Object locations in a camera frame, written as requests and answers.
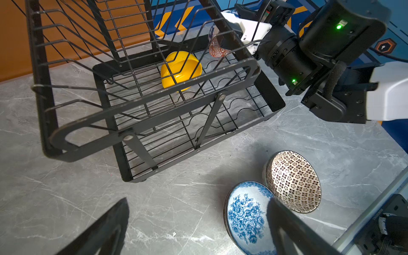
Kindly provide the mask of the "blue floral bowl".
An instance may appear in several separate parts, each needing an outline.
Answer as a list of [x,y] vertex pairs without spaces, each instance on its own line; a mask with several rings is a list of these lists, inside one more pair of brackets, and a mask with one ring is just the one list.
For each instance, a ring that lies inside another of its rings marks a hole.
[[228,235],[246,255],[277,254],[267,219],[271,191],[256,181],[233,187],[224,201],[223,217]]

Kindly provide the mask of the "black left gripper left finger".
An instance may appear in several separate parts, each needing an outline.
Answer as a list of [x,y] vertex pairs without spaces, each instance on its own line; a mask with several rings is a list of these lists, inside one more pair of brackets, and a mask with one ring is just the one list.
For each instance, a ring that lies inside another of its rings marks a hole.
[[122,198],[58,254],[119,255],[124,246],[129,214],[128,201]]

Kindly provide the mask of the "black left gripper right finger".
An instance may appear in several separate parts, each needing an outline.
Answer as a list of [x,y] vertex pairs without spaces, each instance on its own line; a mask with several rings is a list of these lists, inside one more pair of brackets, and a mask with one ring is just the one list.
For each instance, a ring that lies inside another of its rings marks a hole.
[[279,255],[340,254],[276,198],[268,203],[267,220]]

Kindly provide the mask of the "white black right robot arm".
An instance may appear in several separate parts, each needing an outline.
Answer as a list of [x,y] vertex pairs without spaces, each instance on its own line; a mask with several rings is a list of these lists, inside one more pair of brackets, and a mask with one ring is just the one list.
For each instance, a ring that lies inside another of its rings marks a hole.
[[236,4],[243,20],[270,24],[255,52],[302,103],[328,122],[393,121],[408,117],[408,62],[353,66],[386,32],[391,10],[378,1],[329,1],[299,25],[285,24],[295,7],[265,1],[253,11]]

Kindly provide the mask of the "yellow bowl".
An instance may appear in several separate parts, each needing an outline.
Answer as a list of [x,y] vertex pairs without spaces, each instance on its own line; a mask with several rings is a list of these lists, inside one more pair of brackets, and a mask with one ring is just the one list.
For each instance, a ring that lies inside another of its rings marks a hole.
[[161,83],[166,89],[201,76],[202,72],[202,64],[193,54],[186,51],[173,52],[161,66]]

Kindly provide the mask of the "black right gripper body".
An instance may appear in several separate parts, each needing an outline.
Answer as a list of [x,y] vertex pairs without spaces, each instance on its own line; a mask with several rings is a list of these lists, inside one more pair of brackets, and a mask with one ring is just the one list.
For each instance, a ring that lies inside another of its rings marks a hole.
[[238,3],[234,7],[241,19],[269,23],[272,26],[285,25],[295,11],[295,7],[285,1],[263,1],[258,11]]

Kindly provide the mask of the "orange patterned bowl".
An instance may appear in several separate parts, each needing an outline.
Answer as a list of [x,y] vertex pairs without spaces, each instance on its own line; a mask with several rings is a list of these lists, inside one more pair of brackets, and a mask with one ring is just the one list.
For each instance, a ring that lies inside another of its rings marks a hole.
[[209,54],[215,58],[221,58],[229,54],[231,51],[221,47],[224,36],[220,35],[220,30],[215,24],[210,28],[208,34]]

